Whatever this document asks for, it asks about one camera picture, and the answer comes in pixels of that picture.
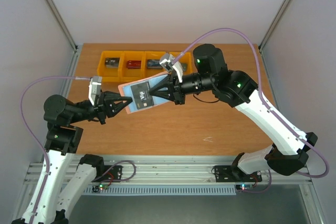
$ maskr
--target wire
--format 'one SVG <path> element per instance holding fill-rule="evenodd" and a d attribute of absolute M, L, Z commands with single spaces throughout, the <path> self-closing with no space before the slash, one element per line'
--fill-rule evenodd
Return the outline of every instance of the wire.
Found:
<path fill-rule="evenodd" d="M 254 185 L 253 185 L 252 187 L 256 187 L 256 186 L 258 185 L 258 179 L 257 179 L 257 177 L 254 176 L 254 174 L 250 174 L 250 176 L 251 176 L 252 178 L 254 178 L 254 180 L 255 180 L 255 183 L 254 183 Z"/>
<path fill-rule="evenodd" d="M 112 175 L 112 174 L 108 173 L 108 175 L 110 175 L 110 176 L 111 176 L 111 180 L 110 180 L 109 184 L 107 185 L 107 187 L 109 187 L 109 186 L 112 184 L 112 181 L 113 181 L 113 179 L 114 179 L 114 177 L 113 177 L 113 175 Z"/>
<path fill-rule="evenodd" d="M 213 73 L 210 74 L 210 82 L 211 82 L 211 85 L 212 87 L 214 88 L 214 90 L 216 90 L 218 93 L 220 93 L 220 90 L 216 87 L 215 83 L 214 83 L 214 80 L 212 79 L 213 77 Z"/>
<path fill-rule="evenodd" d="M 192 42 L 185 50 L 183 50 L 173 61 L 172 63 L 175 64 L 178 62 L 178 60 L 185 55 L 186 52 L 188 52 L 193 46 L 195 46 L 200 40 L 204 39 L 205 37 L 220 32 L 220 31 L 229 31 L 235 34 L 240 35 L 241 37 L 243 37 L 246 42 L 248 43 L 248 45 L 250 46 L 252 52 L 253 52 L 253 56 L 256 62 L 256 67 L 257 67 L 257 76 L 258 76 L 258 85 L 259 85 L 259 89 L 258 89 L 258 94 L 259 97 L 263 103 L 263 105 L 267 108 L 267 110 L 269 110 L 298 140 L 300 140 L 303 144 L 305 144 L 306 146 L 308 146 L 309 148 L 311 148 L 324 162 L 325 164 L 325 171 L 322 174 L 319 175 L 310 175 L 308 173 L 302 173 L 302 172 L 297 172 L 298 174 L 302 175 L 302 176 L 306 176 L 309 178 L 322 178 L 327 176 L 327 174 L 329 173 L 330 170 L 330 165 L 327 161 L 327 159 L 322 155 L 322 153 L 320 153 L 319 150 L 317 150 L 314 146 L 312 146 L 311 144 L 309 144 L 306 140 L 302 139 L 301 136 L 294 130 L 292 129 L 282 118 L 280 115 L 278 115 L 274 110 L 271 109 L 270 105 L 266 102 L 263 94 L 263 87 L 262 87 L 262 82 L 261 82 L 261 72 L 260 72 L 260 64 L 259 64 L 259 59 L 258 59 L 258 55 L 257 55 L 257 51 L 254 48 L 252 42 L 250 41 L 250 39 L 243 34 L 241 31 L 238 31 L 236 29 L 232 29 L 232 28 L 218 28 L 218 29 L 214 29 L 211 30 L 205 34 L 203 34 L 202 36 L 200 36 L 199 38 L 197 38 L 194 42 Z M 219 90 L 215 87 L 215 85 L 213 84 L 214 89 L 218 92 Z"/>
<path fill-rule="evenodd" d="M 242 193 L 249 193 L 249 194 L 262 194 L 268 191 L 268 189 L 271 187 L 272 184 L 272 174 L 271 171 L 268 170 L 268 175 L 269 175 L 269 181 L 265 189 L 261 191 L 254 191 L 254 190 L 237 190 L 236 191 L 241 191 Z"/>
<path fill-rule="evenodd" d="M 194 97 L 197 101 L 205 102 L 205 103 L 216 103 L 216 102 L 219 102 L 219 99 L 218 99 L 217 101 L 212 101 L 212 102 L 203 101 L 203 100 L 201 100 L 200 98 L 197 98 L 195 94 L 193 94 L 193 97 Z"/>
<path fill-rule="evenodd" d="M 36 212 L 38 204 L 39 204 L 39 202 L 41 200 L 41 196 L 42 196 L 43 190 L 44 190 L 44 188 L 46 186 L 47 179 L 48 179 L 48 174 L 49 174 L 49 171 L 50 171 L 50 162 L 49 162 L 49 157 L 48 157 L 48 154 L 47 154 L 46 150 L 44 149 L 44 147 L 42 146 L 42 144 L 40 143 L 40 141 L 37 139 L 37 136 L 32 132 L 32 130 L 30 129 L 30 127 L 27 124 L 27 121 L 26 121 L 25 116 L 23 114 L 23 98 L 24 98 L 26 92 L 30 89 L 31 86 L 33 86 L 33 85 L 35 85 L 35 84 L 37 84 L 37 83 L 39 83 L 41 81 L 55 80 L 55 79 L 90 80 L 90 78 L 88 78 L 88 77 L 72 77 L 72 76 L 48 76 L 48 77 L 43 77 L 43 78 L 40 78 L 40 79 L 37 79 L 37 80 L 31 82 L 25 88 L 25 90 L 23 91 L 23 93 L 21 95 L 21 98 L 20 98 L 20 114 L 21 114 L 21 118 L 23 120 L 23 124 L 26 127 L 27 131 L 30 133 L 30 135 L 35 140 L 35 142 L 38 145 L 38 147 L 42 150 L 43 156 L 44 156 L 44 159 L 45 159 L 45 162 L 46 162 L 46 175 L 43 178 L 43 181 L 42 181 L 42 184 L 41 184 L 41 187 L 40 187 L 40 191 L 37 194 L 36 201 L 35 201 L 35 204 L 33 206 L 33 212 Z M 29 220 L 29 224 L 33 223 L 34 216 L 35 215 L 31 216 L 31 218 Z"/>
<path fill-rule="evenodd" d="M 129 163 L 133 166 L 133 173 L 131 176 L 129 176 L 128 178 L 124 178 L 124 179 L 115 179 L 114 181 L 115 182 L 123 182 L 123 181 L 129 181 L 131 178 L 133 178 L 136 174 L 136 171 L 137 171 L 137 167 L 135 166 L 134 162 L 133 161 L 130 161 L 130 160 L 122 160 L 122 161 L 119 161 L 119 162 L 116 162 L 115 164 L 111 165 L 110 168 L 108 168 L 101 176 L 95 178 L 92 182 L 95 182 L 96 180 L 99 180 L 101 179 L 104 175 L 106 175 L 111 169 L 113 169 L 116 165 L 119 165 L 121 163 Z"/>

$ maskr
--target black card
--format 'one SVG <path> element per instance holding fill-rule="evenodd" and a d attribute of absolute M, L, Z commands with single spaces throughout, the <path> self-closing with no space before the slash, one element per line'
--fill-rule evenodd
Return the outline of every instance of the black card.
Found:
<path fill-rule="evenodd" d="M 149 82 L 142 82 L 131 86 L 134 102 L 138 110 L 154 106 L 154 101 L 149 95 Z"/>

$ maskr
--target orange container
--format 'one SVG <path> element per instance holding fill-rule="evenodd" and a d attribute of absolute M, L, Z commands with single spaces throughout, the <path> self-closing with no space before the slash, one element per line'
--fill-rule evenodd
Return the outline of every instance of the orange container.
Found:
<path fill-rule="evenodd" d="M 147 61 L 159 60 L 165 53 L 163 51 L 103 51 L 97 67 L 97 74 L 103 77 L 103 82 L 131 82 L 147 78 L 164 71 L 163 69 L 148 69 Z M 180 52 L 169 53 L 175 57 L 180 54 Z M 105 66 L 106 58 L 120 58 L 118 68 L 107 68 Z M 141 68 L 128 69 L 127 62 L 129 60 L 141 61 Z M 190 52 L 187 52 L 180 62 L 188 64 L 184 74 L 193 72 Z"/>

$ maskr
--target metal bracket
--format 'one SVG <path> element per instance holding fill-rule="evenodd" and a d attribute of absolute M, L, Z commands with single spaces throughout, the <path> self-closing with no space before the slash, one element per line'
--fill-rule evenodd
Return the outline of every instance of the metal bracket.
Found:
<path fill-rule="evenodd" d="M 175 57 L 172 54 L 165 53 L 160 59 L 160 65 L 167 71 L 176 71 L 179 82 L 182 83 L 183 67 L 180 62 L 173 64 Z"/>
<path fill-rule="evenodd" d="M 95 104 L 96 98 L 101 92 L 102 76 L 94 76 L 90 80 L 89 84 L 89 100 L 92 105 Z"/>
<path fill-rule="evenodd" d="M 104 165 L 104 172 L 107 171 L 108 168 L 110 168 L 110 165 Z M 114 168 L 110 169 L 109 171 L 110 174 L 112 174 L 114 179 L 121 179 L 122 176 L 122 166 L 121 165 L 116 165 Z M 110 179 L 110 175 L 109 174 L 105 174 L 103 177 L 101 177 L 100 179 L 97 179 L 95 182 L 101 182 L 104 180 L 109 180 Z"/>
<path fill-rule="evenodd" d="M 261 177 L 261 172 L 254 172 L 252 173 L 253 176 L 251 175 L 246 175 L 243 177 L 241 180 L 237 180 L 231 172 L 231 166 L 230 165 L 216 165 L 213 168 L 213 174 L 216 177 L 216 182 L 223 183 L 223 182 L 243 182 L 243 183 L 248 183 L 248 182 L 255 182 L 254 177 L 257 178 L 258 182 L 262 182 L 262 177 Z"/>

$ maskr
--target wooden surface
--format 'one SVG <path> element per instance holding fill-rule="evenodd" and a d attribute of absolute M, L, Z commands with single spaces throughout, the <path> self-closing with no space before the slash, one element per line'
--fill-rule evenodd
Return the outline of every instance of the wooden surface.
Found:
<path fill-rule="evenodd" d="M 84 44 L 76 76 L 97 75 L 97 65 L 104 50 L 182 51 L 187 44 Z M 242 70 L 257 81 L 255 61 L 248 45 L 220 44 L 232 70 Z M 272 101 L 270 87 L 261 66 L 263 91 Z M 102 90 L 118 92 L 118 83 L 104 83 Z M 86 100 L 88 82 L 74 81 L 69 100 Z M 215 98 L 210 91 L 198 96 L 205 101 Z M 95 122 L 76 124 L 84 129 L 79 154 L 133 155 L 236 155 L 267 147 L 271 140 L 249 118 L 229 105 L 207 104 L 188 95 L 185 105 L 173 102 L 126 114 L 121 111 L 107 119 L 105 125 Z"/>

